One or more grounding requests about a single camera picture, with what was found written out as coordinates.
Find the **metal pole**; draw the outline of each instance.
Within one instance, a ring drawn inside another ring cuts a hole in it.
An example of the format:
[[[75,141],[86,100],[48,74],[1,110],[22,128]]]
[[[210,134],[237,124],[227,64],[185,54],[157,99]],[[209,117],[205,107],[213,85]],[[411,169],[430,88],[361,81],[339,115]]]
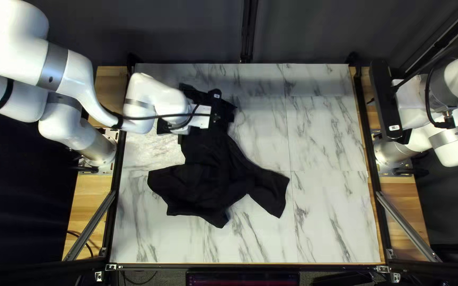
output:
[[[72,248],[68,251],[68,254],[65,257],[65,259],[63,259],[63,261],[73,261],[79,256],[80,251],[82,250],[82,248],[84,248],[84,245],[86,244],[87,240],[90,238],[91,234],[97,227],[103,215],[105,214],[107,209],[109,209],[112,202],[114,201],[114,198],[116,197],[116,192],[117,191],[113,190],[107,195],[107,197],[105,197],[102,204],[98,207],[98,210],[90,219],[90,222],[87,223],[82,233],[73,243]]]
[[[422,237],[416,230],[408,223],[408,221],[400,214],[400,212],[386,200],[383,192],[376,192],[376,198],[385,210],[393,217],[393,219],[402,227],[409,240],[416,246],[420,252],[427,257],[430,262],[443,262],[430,248],[430,246],[423,241]]]

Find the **gray wall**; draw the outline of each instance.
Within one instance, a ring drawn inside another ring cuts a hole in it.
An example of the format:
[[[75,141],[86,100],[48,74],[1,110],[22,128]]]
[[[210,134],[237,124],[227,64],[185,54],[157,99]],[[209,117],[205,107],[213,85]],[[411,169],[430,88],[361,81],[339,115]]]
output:
[[[258,62],[340,62],[356,51],[399,67],[458,13],[454,0],[271,0],[259,5]]]
[[[94,65],[238,62],[243,0],[27,0],[49,40]],[[351,51],[402,65],[458,17],[458,0],[260,0],[255,62],[343,62]]]
[[[49,19],[49,40],[121,65],[128,52],[146,62],[237,62],[243,1],[26,0]]]

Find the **metal base plate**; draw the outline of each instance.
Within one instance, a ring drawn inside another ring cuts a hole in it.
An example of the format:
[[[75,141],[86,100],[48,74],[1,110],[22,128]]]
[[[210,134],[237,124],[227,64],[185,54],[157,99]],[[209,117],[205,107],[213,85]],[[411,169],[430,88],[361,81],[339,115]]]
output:
[[[116,142],[115,145],[117,145],[120,131],[118,129],[111,129],[111,128],[103,128],[103,129],[105,130],[104,136],[107,139],[109,139],[109,141]],[[79,166],[91,167],[91,165],[89,165],[88,162],[84,158],[79,160]],[[98,167],[97,173],[80,171],[79,175],[112,176],[113,171],[114,171],[114,159],[112,159],[110,163]]]
[[[371,129],[371,134],[372,134],[372,141],[376,140],[374,136],[378,135],[381,133],[380,129]],[[399,174],[399,175],[394,175],[393,174],[393,167],[385,166],[376,160],[376,166],[378,166],[378,173],[379,177],[411,177],[412,174],[405,173],[405,174]],[[406,159],[400,163],[399,169],[412,169],[413,164],[411,163],[411,159]]]

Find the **silver metal ring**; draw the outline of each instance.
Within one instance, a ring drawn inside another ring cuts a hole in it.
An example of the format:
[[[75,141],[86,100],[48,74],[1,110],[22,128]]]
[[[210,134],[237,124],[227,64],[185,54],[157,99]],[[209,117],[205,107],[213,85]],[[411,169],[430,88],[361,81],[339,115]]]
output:
[[[429,141],[434,149],[458,141],[458,126],[432,135],[429,137]]]
[[[37,87],[57,91],[67,66],[68,50],[49,42]]]
[[[49,96],[47,97],[47,103],[59,103],[68,105],[82,112],[82,105],[77,99],[56,92],[49,93]]]
[[[144,107],[147,109],[155,110],[155,107],[153,105],[146,103],[146,102],[136,100],[136,99],[127,98],[125,99],[125,104],[136,105],[136,106]]]

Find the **black curtain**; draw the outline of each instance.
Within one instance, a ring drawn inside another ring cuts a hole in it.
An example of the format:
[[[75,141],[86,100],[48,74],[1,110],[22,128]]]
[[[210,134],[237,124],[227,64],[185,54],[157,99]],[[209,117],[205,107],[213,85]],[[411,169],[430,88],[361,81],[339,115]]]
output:
[[[62,259],[75,154],[0,115],[0,265]]]

